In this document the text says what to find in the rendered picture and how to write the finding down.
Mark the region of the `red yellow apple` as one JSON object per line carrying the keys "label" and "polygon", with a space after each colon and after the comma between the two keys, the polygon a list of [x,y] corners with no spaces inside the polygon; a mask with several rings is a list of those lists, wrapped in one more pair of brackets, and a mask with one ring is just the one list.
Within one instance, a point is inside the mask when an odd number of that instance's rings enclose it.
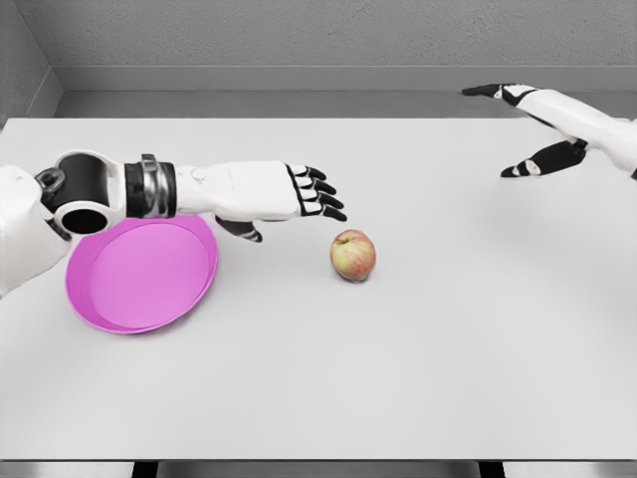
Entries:
{"label": "red yellow apple", "polygon": [[372,240],[362,231],[347,229],[331,242],[329,258],[334,270],[345,280],[365,281],[376,264],[376,249]]}

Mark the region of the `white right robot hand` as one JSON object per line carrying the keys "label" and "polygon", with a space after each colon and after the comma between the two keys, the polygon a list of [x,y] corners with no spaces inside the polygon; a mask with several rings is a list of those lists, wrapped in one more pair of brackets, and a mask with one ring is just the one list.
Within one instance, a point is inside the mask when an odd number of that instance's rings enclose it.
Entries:
{"label": "white right robot hand", "polygon": [[562,141],[503,169],[502,178],[553,174],[579,165],[591,150],[599,150],[608,158],[600,142],[605,127],[615,118],[573,97],[522,84],[487,84],[464,89],[462,94],[503,101],[563,136]]}

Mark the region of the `pink round plate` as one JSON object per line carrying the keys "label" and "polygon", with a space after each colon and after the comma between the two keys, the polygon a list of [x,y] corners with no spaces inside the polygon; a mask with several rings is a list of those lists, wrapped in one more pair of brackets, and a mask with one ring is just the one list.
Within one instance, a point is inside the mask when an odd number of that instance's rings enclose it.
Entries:
{"label": "pink round plate", "polygon": [[67,297],[96,329],[146,333],[192,310],[217,263],[216,238],[198,216],[126,219],[80,240],[67,266]]}

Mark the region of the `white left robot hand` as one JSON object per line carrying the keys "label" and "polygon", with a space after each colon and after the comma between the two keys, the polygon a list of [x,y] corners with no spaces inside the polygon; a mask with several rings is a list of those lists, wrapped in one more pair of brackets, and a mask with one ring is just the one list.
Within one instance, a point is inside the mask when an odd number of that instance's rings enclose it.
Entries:
{"label": "white left robot hand", "polygon": [[326,175],[306,165],[281,161],[224,164],[212,187],[216,223],[230,234],[255,243],[263,241],[255,223],[285,222],[322,216],[347,220],[344,205]]}

